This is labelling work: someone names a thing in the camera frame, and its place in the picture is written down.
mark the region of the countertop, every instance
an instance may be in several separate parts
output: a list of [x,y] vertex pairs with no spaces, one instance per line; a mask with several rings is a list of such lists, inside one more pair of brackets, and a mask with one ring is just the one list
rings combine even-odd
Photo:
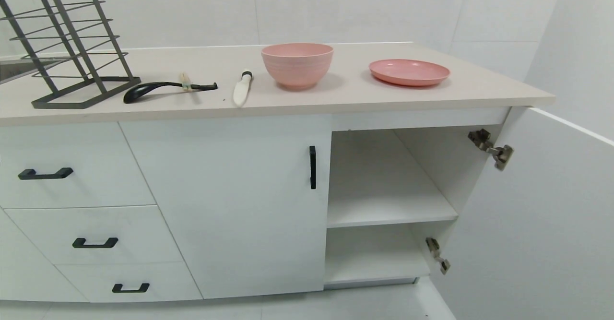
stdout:
[[[543,106],[554,95],[415,43],[331,44],[335,49],[331,70],[314,88],[288,91],[268,75],[260,51],[263,46],[182,47],[128,50],[129,66],[142,82],[177,82],[188,73],[196,84],[217,82],[214,91],[183,93],[178,87],[159,88],[143,101],[124,104],[123,93],[84,110],[34,109],[31,101],[50,94],[41,78],[30,75],[0,85],[0,126],[127,121],[139,119],[195,119],[262,115],[336,114],[510,106]],[[107,55],[92,56],[96,65]],[[443,83],[424,89],[380,82],[368,69],[378,59],[419,59],[441,64],[451,71]],[[232,102],[235,84],[244,69],[254,74],[243,108]],[[51,75],[78,74],[72,62],[54,67]],[[125,75],[120,62],[103,68],[100,75]],[[77,82],[59,79],[63,88]],[[84,101],[96,94],[88,88],[59,101]]]

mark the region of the metal dish rack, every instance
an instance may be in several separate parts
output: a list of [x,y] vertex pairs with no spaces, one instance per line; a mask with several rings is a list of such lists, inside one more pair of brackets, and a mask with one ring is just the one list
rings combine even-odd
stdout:
[[[5,18],[1,18],[0,21],[9,21],[11,27],[15,31],[17,35],[11,40],[19,41],[22,43],[22,46],[28,53],[28,55],[22,57],[22,59],[32,60],[37,69],[37,73],[33,75],[33,77],[40,77],[44,79],[49,89],[51,90],[50,95],[45,95],[39,99],[36,99],[32,102],[34,108],[61,108],[61,109],[83,109],[93,106],[113,95],[121,93],[136,84],[141,82],[139,77],[134,77],[128,63],[126,62],[125,56],[128,53],[124,53],[121,51],[119,44],[117,43],[117,38],[119,36],[114,35],[111,27],[109,25],[109,21],[112,19],[108,19],[105,16],[105,12],[103,12],[103,8],[101,3],[105,1],[100,0],[92,0],[92,1],[84,1],[84,2],[76,2],[76,3],[63,3],[62,0],[52,0],[53,4],[50,3],[49,0],[40,0],[42,3],[42,8],[38,8],[35,10],[29,10],[27,12],[20,12],[18,14],[13,14],[6,0],[0,0],[0,8],[4,12]],[[94,6],[96,11],[98,12],[97,19],[88,19],[88,20],[71,20],[68,12],[73,10],[78,10],[80,8],[91,7]],[[51,25],[48,27],[44,27],[42,29],[37,29],[36,31],[24,32],[22,27],[19,24],[20,20],[24,19],[40,19],[47,18],[50,20]],[[86,23],[86,26],[77,29],[74,23]],[[102,25],[105,28],[106,34],[97,35],[97,36],[79,36],[79,32],[87,31],[88,29]],[[55,30],[57,36],[37,36],[40,32]],[[92,47],[85,47],[83,44],[83,38],[105,38],[105,40],[101,43],[97,43]],[[35,50],[32,47],[31,41],[33,40],[59,40],[57,43],[53,43],[47,47],[42,49]],[[94,51],[97,47],[105,45],[106,43],[111,43],[113,46],[113,51]],[[49,56],[42,57],[39,53],[47,51],[52,47],[56,47],[59,45],[64,45],[68,56]],[[117,56],[113,60],[106,62],[102,66],[95,66],[92,62],[91,55],[115,55]],[[85,64],[85,68],[83,67],[80,60],[83,60]],[[49,75],[48,71],[53,67],[56,67],[65,62],[74,62],[74,66],[79,72],[79,75]],[[101,77],[98,74],[98,71],[103,67],[109,66],[113,62],[120,61],[126,76],[120,77]],[[74,79],[83,79],[83,81],[78,82],[76,84],[72,84],[63,89],[58,89],[55,85],[53,79],[59,78],[74,78]],[[115,88],[107,89],[105,87],[105,82],[123,82]],[[100,91],[100,95],[96,95],[91,99],[88,99],[84,102],[52,102],[54,99],[62,97],[63,95],[67,95],[79,89],[85,88],[86,86],[90,86],[91,84],[96,84],[98,90]]]

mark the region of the white knife handle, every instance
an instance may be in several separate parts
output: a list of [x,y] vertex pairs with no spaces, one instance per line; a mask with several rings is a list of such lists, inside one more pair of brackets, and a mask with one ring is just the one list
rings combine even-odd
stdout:
[[233,93],[233,102],[235,102],[235,106],[240,108],[243,106],[243,104],[245,104],[245,101],[248,99],[249,86],[251,82],[251,71],[244,71],[241,81],[236,84],[235,92]]

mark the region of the cabinet hinge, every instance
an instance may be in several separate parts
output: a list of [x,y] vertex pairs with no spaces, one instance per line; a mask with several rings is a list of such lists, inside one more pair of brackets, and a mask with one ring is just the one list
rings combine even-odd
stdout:
[[439,251],[439,242],[437,242],[437,240],[432,237],[428,237],[426,239],[426,244],[428,246],[428,250],[430,250],[430,254],[433,255],[433,258],[441,266],[441,273],[445,276],[450,269],[450,261],[441,257],[441,252]]
[[490,138],[491,134],[488,130],[482,129],[469,132],[469,139],[473,141],[474,145],[485,153],[492,154],[495,160],[495,167],[503,171],[511,155],[514,153],[514,149],[509,145],[494,147],[494,144],[489,140]]

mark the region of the door handle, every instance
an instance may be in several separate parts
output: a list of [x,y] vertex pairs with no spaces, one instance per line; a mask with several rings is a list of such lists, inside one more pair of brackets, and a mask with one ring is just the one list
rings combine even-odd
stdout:
[[72,174],[72,167],[63,167],[58,170],[55,174],[36,174],[36,170],[34,169],[25,169],[19,175],[19,180],[57,180],[59,178],[67,178],[68,175]]
[[109,237],[104,244],[85,244],[85,238],[79,237],[72,243],[73,248],[113,248],[119,239],[117,237]]
[[316,147],[309,146],[309,159],[311,160],[311,189],[316,189]]
[[141,284],[138,290],[122,290],[121,288],[123,288],[123,284],[115,284],[112,292],[114,294],[144,294],[149,289],[149,283]]

